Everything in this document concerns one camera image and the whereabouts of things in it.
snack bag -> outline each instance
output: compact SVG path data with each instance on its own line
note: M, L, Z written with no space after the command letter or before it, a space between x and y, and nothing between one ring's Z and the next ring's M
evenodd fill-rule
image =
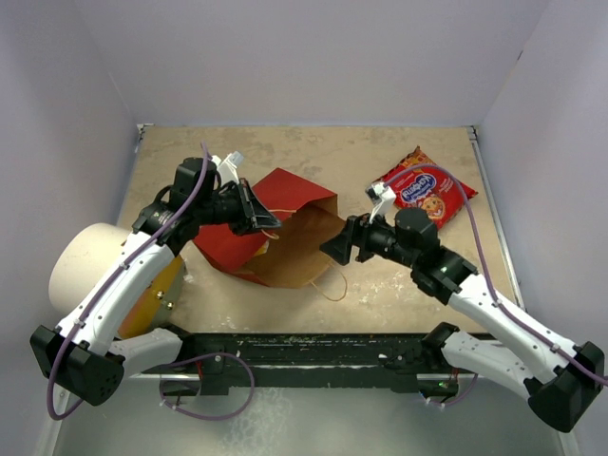
M399 164L385 174L381 181L388 181L394 175L414 164L436 164L427 154L416 147L411 154L399 161ZM477 192L460 182L470 200ZM446 224L464 205L463 197L454 181L444 172L434 168L419 168L390 184L399 207L421 207L428 217L435 222L438 229Z

floor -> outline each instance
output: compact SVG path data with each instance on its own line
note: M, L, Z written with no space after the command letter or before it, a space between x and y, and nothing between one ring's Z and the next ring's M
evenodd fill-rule
M338 194L339 215L369 212L364 189L420 145L479 195L472 207L497 288L513 297L480 171L465 128L406 127L150 127L146 130L126 196L121 225L128 227L157 192L173 180L181 161L200 155L200 140L212 154L238 150L239 174L251 183L282 167ZM440 232L442 242L479 266L466 211ZM193 244L182 251L187 266L180 302L171 321L190 332L418 333L447 321L469 332L483 329L467 317L420 293L409 270L373 258L342 268L349 292L328 301L311 286L269 289L213 269ZM317 284L340 295L344 282L329 270Z

white cylinder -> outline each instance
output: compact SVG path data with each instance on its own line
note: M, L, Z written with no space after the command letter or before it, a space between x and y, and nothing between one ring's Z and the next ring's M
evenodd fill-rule
M69 314L85 299L122 251L129 231L97 223L81 231L61 253L48 282L55 309Z

gray wall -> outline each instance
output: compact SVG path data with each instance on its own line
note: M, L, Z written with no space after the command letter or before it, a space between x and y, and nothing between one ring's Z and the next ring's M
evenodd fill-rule
M135 119L481 121L548 0L76 0Z
M0 442L22 455L47 419L29 335L58 320L48 277L79 230L116 218L137 131L71 0L3 0L0 63Z
M608 2L555 0L481 127L484 162L529 311L608 351ZM608 448L608 394L578 426Z

beige table surface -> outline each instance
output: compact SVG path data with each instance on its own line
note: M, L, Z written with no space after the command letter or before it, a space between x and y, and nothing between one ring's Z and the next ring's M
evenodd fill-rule
M464 128L407 127L149 127L127 193L121 225L128 227L157 192L173 181L186 157L210 152L225 157L240 151L239 174L251 184L276 167L285 168L338 194L345 219L371 210L366 186L420 145L479 195L472 201L495 286L513 297L502 249L485 196L473 149ZM442 242L479 266L473 236L461 211L440 232ZM312 286L269 289L213 269L192 243L182 251L187 274L171 322L190 332L418 333L439 322L469 332L482 328L460 313L420 293L403 266L375 257L342 268L349 292L331 302ZM329 270L318 281L340 296L343 278Z

